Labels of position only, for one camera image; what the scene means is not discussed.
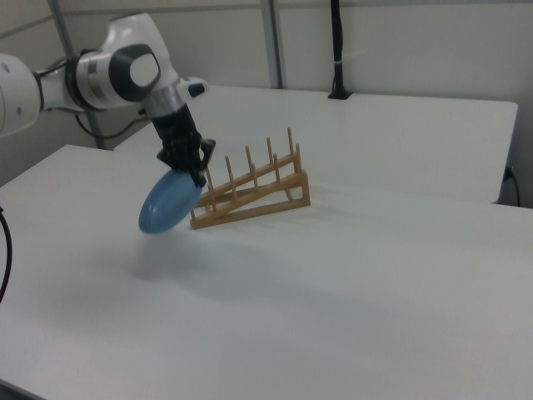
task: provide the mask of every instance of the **white table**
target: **white table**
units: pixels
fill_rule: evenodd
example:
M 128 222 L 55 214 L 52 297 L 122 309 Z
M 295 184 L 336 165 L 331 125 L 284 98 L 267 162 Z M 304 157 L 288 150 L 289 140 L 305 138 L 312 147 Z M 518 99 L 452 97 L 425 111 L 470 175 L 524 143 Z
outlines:
M 286 152 L 286 128 L 301 143 L 303 165 L 316 180 L 480 203 L 498 200 L 517 106 L 442 98 L 212 87 L 190 104 L 199 132 L 224 156 L 257 165 L 271 136 Z M 161 141 L 148 125 L 116 148 L 154 158 Z
M 0 379 L 49 400 L 533 393 L 531 210 L 311 180 L 310 207 L 148 236 L 165 170 L 65 147 L 0 188 Z

